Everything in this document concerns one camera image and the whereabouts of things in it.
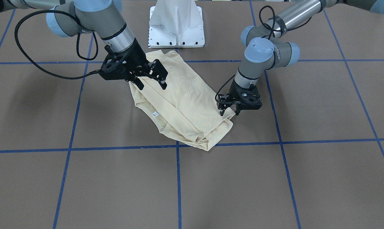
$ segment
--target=cloth fold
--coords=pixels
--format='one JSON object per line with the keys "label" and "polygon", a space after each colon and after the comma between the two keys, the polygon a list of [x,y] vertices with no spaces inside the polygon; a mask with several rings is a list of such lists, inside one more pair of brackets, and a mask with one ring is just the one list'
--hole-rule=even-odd
{"label": "cloth fold", "polygon": [[135,106],[155,123],[159,132],[171,139],[208,151],[232,128],[235,115],[227,109],[220,116],[215,92],[175,51],[147,53],[147,59],[159,59],[168,71],[166,90],[150,78],[140,77],[144,89],[130,84]]}

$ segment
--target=beige cloth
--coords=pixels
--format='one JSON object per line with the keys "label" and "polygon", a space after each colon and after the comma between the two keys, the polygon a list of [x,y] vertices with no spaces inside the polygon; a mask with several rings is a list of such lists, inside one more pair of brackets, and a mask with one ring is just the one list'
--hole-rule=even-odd
{"label": "beige cloth", "polygon": [[220,116],[215,92],[175,51],[147,53],[147,59],[159,59],[168,71],[166,90],[153,79],[140,77],[145,85],[139,90],[130,82],[135,106],[157,125],[161,134],[187,145],[208,151],[231,129],[235,115],[227,109]]}

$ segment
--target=blue joint cap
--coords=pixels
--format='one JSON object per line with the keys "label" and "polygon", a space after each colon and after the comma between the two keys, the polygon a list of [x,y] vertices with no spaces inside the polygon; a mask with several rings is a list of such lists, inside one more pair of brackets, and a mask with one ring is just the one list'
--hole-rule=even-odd
{"label": "blue joint cap", "polygon": [[121,13],[121,10],[123,9],[123,4],[121,0],[113,0],[113,3],[116,5],[118,11]]}
{"label": "blue joint cap", "polygon": [[112,0],[73,0],[78,10],[83,12],[97,12],[106,9],[112,4]]}
{"label": "blue joint cap", "polygon": [[274,44],[265,38],[253,38],[244,51],[244,57],[253,63],[268,61],[274,54]]}
{"label": "blue joint cap", "polygon": [[371,7],[370,12],[384,14],[384,0],[377,0]]}
{"label": "blue joint cap", "polygon": [[255,26],[250,25],[250,26],[247,26],[245,29],[243,29],[243,32],[240,35],[240,41],[243,43],[244,46],[246,46],[246,40],[250,30],[253,29],[254,27]]}
{"label": "blue joint cap", "polygon": [[296,43],[292,43],[292,42],[288,42],[288,43],[291,45],[291,58],[287,66],[291,64],[295,64],[300,59],[300,53],[301,53],[300,48]]}
{"label": "blue joint cap", "polygon": [[69,37],[69,35],[65,34],[63,32],[62,28],[59,26],[58,22],[56,21],[55,13],[47,13],[46,14],[46,24],[48,24],[49,29],[56,35],[60,37]]}

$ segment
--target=white bracket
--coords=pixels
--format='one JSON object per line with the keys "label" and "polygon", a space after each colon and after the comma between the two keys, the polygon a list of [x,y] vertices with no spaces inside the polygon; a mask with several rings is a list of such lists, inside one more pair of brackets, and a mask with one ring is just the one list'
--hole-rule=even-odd
{"label": "white bracket", "polygon": [[205,45],[202,8],[194,0],[158,0],[150,9],[150,48],[199,48]]}

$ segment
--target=white plastic stand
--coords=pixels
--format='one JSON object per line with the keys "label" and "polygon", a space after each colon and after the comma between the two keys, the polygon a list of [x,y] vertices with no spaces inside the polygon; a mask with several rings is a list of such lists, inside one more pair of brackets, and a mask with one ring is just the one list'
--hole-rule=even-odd
{"label": "white plastic stand", "polygon": [[150,9],[150,48],[199,48],[205,45],[202,8],[194,0],[158,0]]}

